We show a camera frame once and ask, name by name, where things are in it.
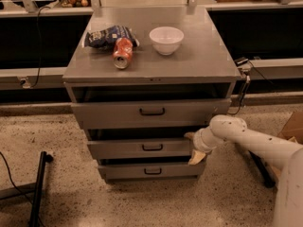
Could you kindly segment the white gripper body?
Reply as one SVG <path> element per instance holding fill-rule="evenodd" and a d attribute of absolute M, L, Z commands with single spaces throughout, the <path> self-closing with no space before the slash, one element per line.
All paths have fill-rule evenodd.
<path fill-rule="evenodd" d="M 200 152 L 209 153 L 218 147 L 222 140 L 216 137 L 210 128 L 202 128 L 193 135 L 193 145 Z"/>

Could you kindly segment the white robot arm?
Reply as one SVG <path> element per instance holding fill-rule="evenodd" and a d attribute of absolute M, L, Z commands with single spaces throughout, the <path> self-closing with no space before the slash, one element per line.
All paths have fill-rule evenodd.
<path fill-rule="evenodd" d="M 303 145 L 250 130 L 238 117 L 216 115 L 206 128 L 186 132 L 192 141 L 190 165 L 200 163 L 224 142 L 238 144 L 281 171 L 276 193 L 273 227 L 303 225 Z"/>

